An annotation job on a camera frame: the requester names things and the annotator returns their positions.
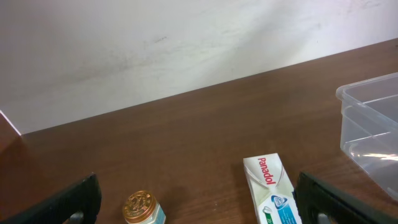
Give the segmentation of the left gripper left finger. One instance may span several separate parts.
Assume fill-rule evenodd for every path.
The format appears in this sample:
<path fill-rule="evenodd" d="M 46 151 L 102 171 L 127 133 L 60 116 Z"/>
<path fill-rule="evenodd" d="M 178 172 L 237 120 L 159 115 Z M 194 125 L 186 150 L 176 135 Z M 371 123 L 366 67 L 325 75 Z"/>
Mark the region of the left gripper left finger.
<path fill-rule="evenodd" d="M 95 223 L 101 200 L 98 178 L 92 173 L 1 223 Z"/>

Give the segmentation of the white Panadol box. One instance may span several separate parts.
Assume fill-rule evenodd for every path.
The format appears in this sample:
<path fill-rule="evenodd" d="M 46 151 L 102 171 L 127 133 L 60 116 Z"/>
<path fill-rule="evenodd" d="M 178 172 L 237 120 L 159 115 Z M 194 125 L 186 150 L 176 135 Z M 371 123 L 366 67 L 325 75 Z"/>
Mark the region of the white Panadol box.
<path fill-rule="evenodd" d="M 293 196 L 294 187 L 277 153 L 243 159 L 259 224 L 302 222 Z"/>

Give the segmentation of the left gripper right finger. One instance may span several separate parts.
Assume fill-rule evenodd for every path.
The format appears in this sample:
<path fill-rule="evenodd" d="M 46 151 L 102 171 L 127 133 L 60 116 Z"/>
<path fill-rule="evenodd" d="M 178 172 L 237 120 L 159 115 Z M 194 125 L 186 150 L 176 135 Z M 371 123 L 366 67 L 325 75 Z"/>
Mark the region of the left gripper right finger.
<path fill-rule="evenodd" d="M 293 196 L 302 223 L 397 224 L 397 218 L 306 172 L 299 174 Z"/>

